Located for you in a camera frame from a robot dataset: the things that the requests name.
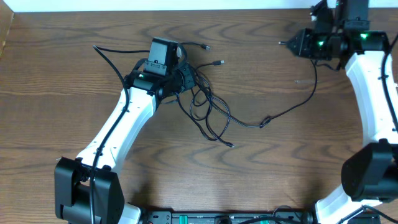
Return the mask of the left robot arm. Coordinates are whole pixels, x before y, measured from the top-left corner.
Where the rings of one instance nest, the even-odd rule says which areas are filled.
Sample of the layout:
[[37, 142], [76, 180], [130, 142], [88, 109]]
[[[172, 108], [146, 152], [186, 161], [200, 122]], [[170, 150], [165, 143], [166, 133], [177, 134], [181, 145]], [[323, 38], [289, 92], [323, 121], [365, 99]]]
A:
[[117, 72], [123, 89], [99, 133], [74, 159], [54, 170], [55, 215], [68, 223], [141, 223], [142, 210], [125, 201], [119, 173], [137, 135], [164, 98], [193, 88], [182, 43], [155, 37], [132, 72]]

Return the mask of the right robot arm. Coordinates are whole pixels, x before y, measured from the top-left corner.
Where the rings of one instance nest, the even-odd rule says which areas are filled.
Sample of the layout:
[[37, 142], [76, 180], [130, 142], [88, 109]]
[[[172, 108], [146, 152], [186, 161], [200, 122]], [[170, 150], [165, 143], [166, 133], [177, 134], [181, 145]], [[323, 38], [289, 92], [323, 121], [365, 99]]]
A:
[[287, 41], [296, 56], [338, 59], [349, 78], [361, 117], [363, 146], [342, 166], [341, 183], [301, 217], [302, 223], [371, 223], [378, 205], [397, 199], [397, 86], [394, 41], [371, 30], [367, 1], [320, 1], [310, 9], [314, 27]]

